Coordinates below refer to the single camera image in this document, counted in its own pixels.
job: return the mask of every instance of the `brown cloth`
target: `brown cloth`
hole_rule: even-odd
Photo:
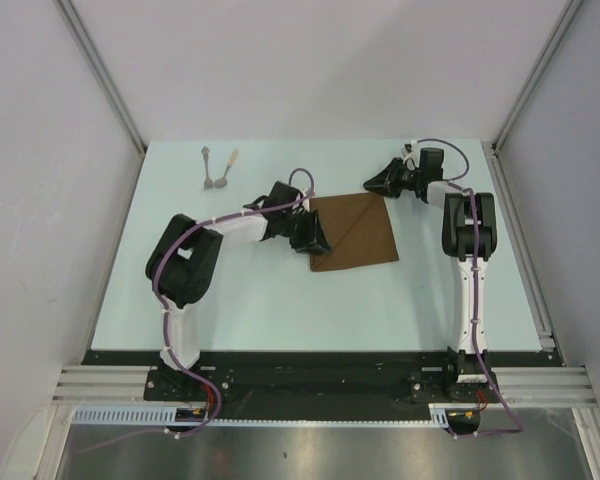
[[[312,198],[331,253],[311,255],[312,272],[395,262],[398,251],[384,198],[375,193],[356,193]]]

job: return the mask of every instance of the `metal spoon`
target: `metal spoon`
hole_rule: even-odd
[[[240,153],[240,150],[238,150],[237,148],[233,152],[231,152],[231,157],[229,158],[229,163],[227,163],[227,168],[224,170],[224,175],[222,175],[222,177],[213,182],[214,187],[222,188],[227,185],[227,173],[229,173],[229,169],[236,161],[236,158],[238,158],[238,153]]]
[[[207,147],[202,147],[202,158],[204,159],[204,172],[207,175],[207,178],[204,179],[204,189],[208,190],[213,188],[213,180],[209,176],[209,149]]]

